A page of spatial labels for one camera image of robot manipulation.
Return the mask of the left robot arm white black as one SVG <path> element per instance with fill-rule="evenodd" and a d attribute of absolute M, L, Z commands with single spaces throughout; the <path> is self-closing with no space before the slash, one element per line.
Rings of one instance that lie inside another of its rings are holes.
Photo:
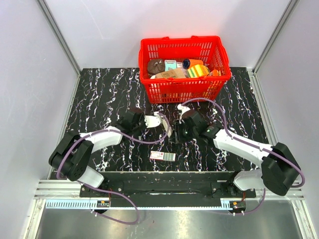
<path fill-rule="evenodd" d="M 165 133 L 156 141 L 142 141 L 140 135 L 147 128 L 162 125 Z M 66 178 L 91 186 L 90 190 L 97 197 L 107 194 L 108 185 L 104 176 L 88 166 L 91 154 L 109 147 L 121 144 L 123 138 L 142 144 L 156 144 L 172 134 L 165 115 L 155 112 L 152 116 L 145 115 L 141 109 L 128 110 L 113 125 L 89 133 L 69 131 L 65 133 L 57 147 L 49 157 L 49 165 L 57 170 L 56 177 Z"/>

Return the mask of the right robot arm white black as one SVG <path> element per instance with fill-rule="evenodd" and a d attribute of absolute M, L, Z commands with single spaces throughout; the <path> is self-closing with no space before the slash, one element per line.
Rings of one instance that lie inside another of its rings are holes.
<path fill-rule="evenodd" d="M 240 156 L 257 166 L 255 170 L 233 174 L 226 186 L 230 196 L 238 197 L 246 190 L 262 188 L 284 196 L 292 188 L 301 169 L 285 144 L 270 145 L 246 139 L 220 124 L 209 124 L 200 113 L 189 107 L 179 104 L 177 108 L 180 117 L 173 124 L 175 143 L 196 140 Z"/>

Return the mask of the red white staple box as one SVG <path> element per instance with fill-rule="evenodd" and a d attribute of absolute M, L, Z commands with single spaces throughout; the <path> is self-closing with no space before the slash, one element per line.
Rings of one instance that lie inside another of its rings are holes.
<path fill-rule="evenodd" d="M 150 159 L 175 162 L 176 154 L 168 152 L 151 151 Z"/>

